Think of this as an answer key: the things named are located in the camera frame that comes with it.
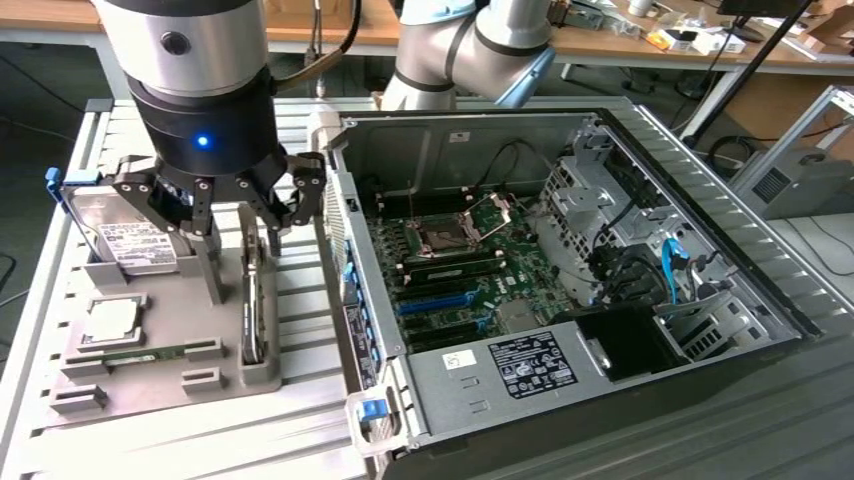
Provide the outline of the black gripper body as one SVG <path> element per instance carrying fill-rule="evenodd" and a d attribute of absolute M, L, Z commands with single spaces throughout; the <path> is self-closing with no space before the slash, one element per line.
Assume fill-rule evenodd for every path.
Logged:
<path fill-rule="evenodd" d="M 236 90 L 180 97 L 128 79 L 160 174 L 175 183 L 251 173 L 275 182 L 287 170 L 272 103 L 272 77 L 261 69 Z"/>

